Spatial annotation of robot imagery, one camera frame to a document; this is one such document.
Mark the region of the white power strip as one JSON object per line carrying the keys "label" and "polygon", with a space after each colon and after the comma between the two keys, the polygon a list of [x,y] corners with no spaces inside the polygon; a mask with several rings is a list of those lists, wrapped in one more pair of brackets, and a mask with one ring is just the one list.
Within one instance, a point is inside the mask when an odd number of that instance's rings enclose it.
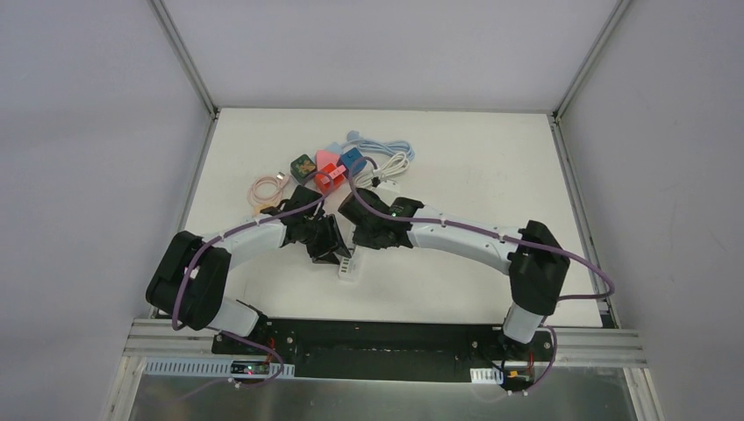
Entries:
{"label": "white power strip", "polygon": [[340,257],[338,277],[342,282],[355,283],[361,277],[363,252],[359,247],[350,250],[350,257]]}

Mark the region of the red cube socket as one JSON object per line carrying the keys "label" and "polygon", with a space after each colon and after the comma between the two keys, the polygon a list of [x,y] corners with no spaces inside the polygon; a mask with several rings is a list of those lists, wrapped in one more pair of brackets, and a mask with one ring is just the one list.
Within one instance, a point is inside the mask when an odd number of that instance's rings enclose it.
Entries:
{"label": "red cube socket", "polygon": [[314,175],[314,183],[323,195],[340,187],[347,179],[347,168],[343,164],[328,163]]}

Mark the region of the pink triangular power strip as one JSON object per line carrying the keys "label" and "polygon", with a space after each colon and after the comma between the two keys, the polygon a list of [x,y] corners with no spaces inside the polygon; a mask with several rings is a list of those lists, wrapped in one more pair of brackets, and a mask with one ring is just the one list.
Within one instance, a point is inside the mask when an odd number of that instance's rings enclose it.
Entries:
{"label": "pink triangular power strip", "polygon": [[328,151],[325,149],[318,150],[315,154],[315,163],[318,170],[328,172],[326,167],[328,165],[333,165],[334,167],[337,166],[338,162],[340,160],[340,155],[338,153]]}

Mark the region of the blue cube socket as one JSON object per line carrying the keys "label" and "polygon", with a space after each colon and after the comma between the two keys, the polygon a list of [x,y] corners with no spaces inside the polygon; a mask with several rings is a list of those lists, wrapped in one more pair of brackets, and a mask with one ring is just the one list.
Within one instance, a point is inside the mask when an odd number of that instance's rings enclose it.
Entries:
{"label": "blue cube socket", "polygon": [[355,178],[367,165],[367,161],[357,147],[352,147],[342,153],[337,164],[344,168],[344,176],[347,179]]}

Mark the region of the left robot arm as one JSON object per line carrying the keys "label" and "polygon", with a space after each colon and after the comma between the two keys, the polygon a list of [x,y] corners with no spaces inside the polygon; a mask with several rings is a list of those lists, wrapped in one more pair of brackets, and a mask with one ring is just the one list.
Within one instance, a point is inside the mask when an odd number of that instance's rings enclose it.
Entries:
{"label": "left robot arm", "polygon": [[260,353],[268,332],[261,313],[225,296],[231,270],[289,244],[299,243],[314,263],[338,265],[351,257],[336,217],[325,213],[323,196],[304,186],[256,218],[205,237],[178,232],[170,241],[147,286],[146,300],[171,316],[176,330],[213,329],[234,333],[246,354]]}

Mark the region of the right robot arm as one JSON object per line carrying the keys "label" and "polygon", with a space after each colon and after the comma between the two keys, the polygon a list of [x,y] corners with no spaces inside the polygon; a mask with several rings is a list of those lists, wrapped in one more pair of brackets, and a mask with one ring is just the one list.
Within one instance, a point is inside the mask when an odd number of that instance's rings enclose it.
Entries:
{"label": "right robot arm", "polygon": [[522,228],[489,227],[450,217],[408,197],[385,203],[370,189],[350,193],[339,212],[354,226],[357,246],[433,249],[482,263],[507,276],[511,306],[497,344],[509,359],[529,353],[541,323],[554,314],[570,262],[541,222],[530,220]]}

